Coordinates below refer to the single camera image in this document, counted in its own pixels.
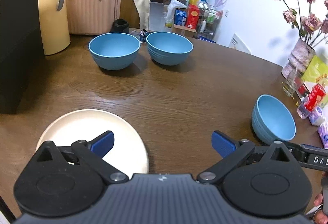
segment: flower vase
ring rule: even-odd
[[[302,39],[298,39],[294,49],[288,56],[288,64],[282,69],[281,73],[285,78],[288,77],[289,72],[292,68],[296,68],[301,73],[306,71],[311,60],[315,55],[315,51],[308,44],[306,44]]]

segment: brown table top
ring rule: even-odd
[[[147,147],[150,173],[196,176],[219,161],[211,146],[214,130],[255,142],[251,113],[262,94],[289,108],[294,142],[322,146],[316,127],[297,116],[295,100],[284,94],[278,65],[191,39],[194,50],[180,65],[156,64],[143,44],[132,65],[109,72],[92,60],[90,39],[73,36],[67,49],[47,56],[33,71],[17,114],[0,115],[0,195],[15,215],[13,185],[39,137],[56,118],[77,109],[102,109],[128,121]],[[306,173],[315,195],[321,172]]]

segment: blue box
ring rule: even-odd
[[[187,13],[182,10],[176,10],[175,11],[175,18],[174,18],[174,24],[185,26],[187,20]]]

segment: bowl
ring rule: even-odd
[[[136,58],[140,41],[127,33],[105,33],[93,38],[89,50],[99,67],[107,70],[123,69]]]
[[[277,98],[263,94],[252,112],[252,127],[266,144],[275,140],[290,141],[296,134],[295,121],[286,106]]]
[[[171,32],[150,33],[147,47],[153,60],[167,66],[182,63],[194,48],[187,38]]]

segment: cream plate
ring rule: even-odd
[[[56,146],[70,146],[77,140],[91,141],[105,131],[114,133],[114,147],[103,160],[127,174],[148,173],[145,145],[136,130],[124,119],[98,109],[82,109],[67,113],[51,123],[40,137],[36,150],[44,141]]]

